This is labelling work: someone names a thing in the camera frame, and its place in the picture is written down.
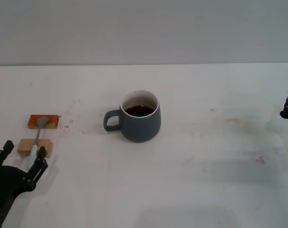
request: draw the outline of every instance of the table surface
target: table surface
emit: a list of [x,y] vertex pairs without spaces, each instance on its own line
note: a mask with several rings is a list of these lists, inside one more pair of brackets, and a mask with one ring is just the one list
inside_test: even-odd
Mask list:
[[[103,129],[123,95],[146,89],[162,127],[145,143]],[[0,67],[0,149],[31,114],[54,151],[4,228],[288,228],[288,63]]]

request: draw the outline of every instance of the gray mug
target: gray mug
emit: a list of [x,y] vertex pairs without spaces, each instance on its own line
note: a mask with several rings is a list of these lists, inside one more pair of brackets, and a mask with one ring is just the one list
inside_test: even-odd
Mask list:
[[[108,119],[113,116],[119,116],[119,124],[108,126]],[[120,108],[107,112],[104,117],[106,131],[121,130],[126,139],[135,143],[154,138],[160,127],[159,101],[153,93],[146,90],[135,90],[126,94],[120,102]]]

